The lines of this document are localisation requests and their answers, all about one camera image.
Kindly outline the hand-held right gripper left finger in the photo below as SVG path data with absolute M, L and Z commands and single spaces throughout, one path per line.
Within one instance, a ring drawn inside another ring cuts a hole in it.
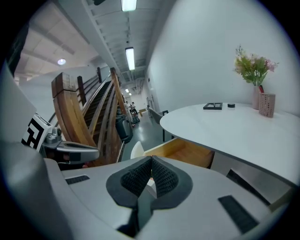
M 149 223 L 139 226 L 141 206 L 133 192 L 145 190 L 150 157 L 68 171 L 51 159 L 45 164 L 71 237 L 152 237 Z

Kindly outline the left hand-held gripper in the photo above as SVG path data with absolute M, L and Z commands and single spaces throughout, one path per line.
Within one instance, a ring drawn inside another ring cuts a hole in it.
M 62 141 L 61 130 L 51 125 L 37 112 L 29 122 L 21 143 L 41 151 L 45 158 L 56 162 L 90 162 L 100 156 L 100 151 L 96 147 Z

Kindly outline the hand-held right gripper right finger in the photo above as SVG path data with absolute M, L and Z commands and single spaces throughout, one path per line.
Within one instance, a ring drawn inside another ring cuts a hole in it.
M 192 178 L 193 188 L 176 208 L 155 210 L 137 240 L 261 240 L 285 211 L 282 205 L 271 212 L 256 196 L 214 170 L 165 157 L 162 160 L 185 171 Z M 228 195 L 258 221 L 245 234 L 218 200 Z

